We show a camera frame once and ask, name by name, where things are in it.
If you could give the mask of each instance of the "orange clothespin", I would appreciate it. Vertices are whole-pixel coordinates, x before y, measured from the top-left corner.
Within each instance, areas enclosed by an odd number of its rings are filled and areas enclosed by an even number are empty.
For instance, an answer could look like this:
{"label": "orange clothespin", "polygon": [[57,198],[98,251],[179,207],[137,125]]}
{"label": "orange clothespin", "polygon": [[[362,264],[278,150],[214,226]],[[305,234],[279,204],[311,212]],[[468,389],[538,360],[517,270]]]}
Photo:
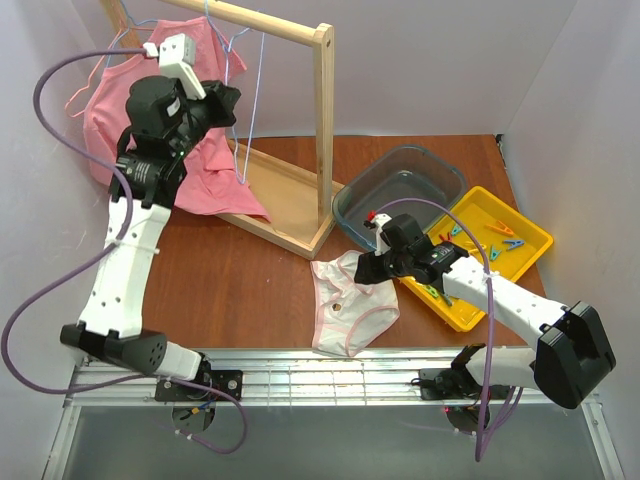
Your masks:
{"label": "orange clothespin", "polygon": [[513,237],[513,230],[507,227],[500,220],[496,220],[496,222],[498,223],[498,226],[490,225],[487,223],[485,227],[487,227],[489,230],[493,230],[494,232],[498,232],[498,233],[501,233],[502,235],[506,235],[507,237]]}

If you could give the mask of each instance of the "aluminum frame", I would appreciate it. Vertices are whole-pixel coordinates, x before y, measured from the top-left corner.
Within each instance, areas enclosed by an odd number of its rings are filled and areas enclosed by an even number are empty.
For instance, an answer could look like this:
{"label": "aluminum frame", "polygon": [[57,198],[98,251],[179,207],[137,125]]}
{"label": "aluminum frame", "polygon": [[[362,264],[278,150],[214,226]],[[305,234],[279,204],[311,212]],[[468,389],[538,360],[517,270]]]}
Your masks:
{"label": "aluminum frame", "polygon": [[[459,353],[446,349],[369,349],[357,358],[332,358],[311,350],[202,349],[216,369],[244,372],[242,404],[247,407],[443,405],[440,400],[425,402],[418,387],[409,382],[423,368],[444,369]],[[76,369],[71,385],[104,382],[130,372],[98,361],[85,361]],[[84,407],[145,408],[165,407],[153,400],[154,377],[69,395],[43,479],[62,478],[73,443],[80,412]],[[176,403],[192,405],[194,403]],[[447,401],[448,405],[467,404],[467,400]],[[551,404],[536,390],[525,389],[521,403]],[[230,404],[219,407],[232,408]],[[591,434],[603,476],[623,479],[597,392],[582,403],[582,412]]]}

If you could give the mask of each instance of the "wooden rack base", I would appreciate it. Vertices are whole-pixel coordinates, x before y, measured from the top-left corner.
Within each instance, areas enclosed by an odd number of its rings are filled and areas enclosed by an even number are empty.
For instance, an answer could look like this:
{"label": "wooden rack base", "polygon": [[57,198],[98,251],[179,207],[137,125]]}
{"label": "wooden rack base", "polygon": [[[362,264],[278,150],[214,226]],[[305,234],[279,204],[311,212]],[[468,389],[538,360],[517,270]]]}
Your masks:
{"label": "wooden rack base", "polygon": [[[233,150],[233,140],[229,147]],[[244,158],[246,151],[244,145],[238,145],[239,158]],[[218,216],[304,258],[315,257],[335,223],[329,215],[318,227],[316,174],[252,148],[247,178],[251,191],[269,212],[271,223],[248,215]],[[333,182],[332,198],[341,188],[340,183]]]}

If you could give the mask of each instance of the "table surface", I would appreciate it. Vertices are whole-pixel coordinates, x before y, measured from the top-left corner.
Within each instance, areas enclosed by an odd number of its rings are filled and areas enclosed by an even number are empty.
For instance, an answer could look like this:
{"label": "table surface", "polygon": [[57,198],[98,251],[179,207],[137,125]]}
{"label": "table surface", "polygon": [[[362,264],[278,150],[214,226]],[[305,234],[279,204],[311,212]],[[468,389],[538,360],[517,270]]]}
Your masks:
{"label": "table surface", "polygon": [[[481,185],[516,208],[491,135],[336,137],[333,178],[348,183],[385,152],[407,143],[426,147],[456,166],[469,187]],[[253,146],[315,169],[314,138],[256,139]],[[215,216],[178,209],[159,248],[145,294],[145,328],[165,332],[172,342],[192,348],[311,347],[315,294],[308,260]],[[316,260],[333,260],[353,248],[335,227]],[[544,295],[535,266],[518,283]],[[471,332],[457,333],[397,281],[396,291],[400,318],[371,347],[452,347],[486,340],[486,317]],[[497,327],[497,345],[524,343],[502,325]]]}

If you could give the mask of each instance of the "pink t-shirt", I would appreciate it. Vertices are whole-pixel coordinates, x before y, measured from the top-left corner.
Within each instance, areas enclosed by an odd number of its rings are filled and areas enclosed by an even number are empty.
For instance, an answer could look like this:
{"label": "pink t-shirt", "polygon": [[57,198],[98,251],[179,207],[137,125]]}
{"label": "pink t-shirt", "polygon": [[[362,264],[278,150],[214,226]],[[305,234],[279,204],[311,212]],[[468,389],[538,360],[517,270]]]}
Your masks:
{"label": "pink t-shirt", "polygon": [[[206,17],[186,22],[160,20],[149,41],[160,44],[172,35],[185,33],[196,43],[196,64],[193,67],[200,81],[220,80],[224,76],[225,57],[222,46]],[[233,52],[229,55],[229,78],[242,73],[246,66]],[[84,113],[84,138],[87,149],[103,159],[116,162],[116,144],[122,131],[129,126],[125,103],[129,87],[142,77],[160,75],[158,62],[136,55],[126,62],[105,69],[100,85],[89,100]],[[233,155],[223,128],[209,130],[205,138],[184,160],[187,176],[182,182],[175,205],[188,212],[213,215],[244,213],[269,219],[267,211],[253,196],[248,183],[236,179]],[[90,163],[91,174],[108,185],[111,172]]]}

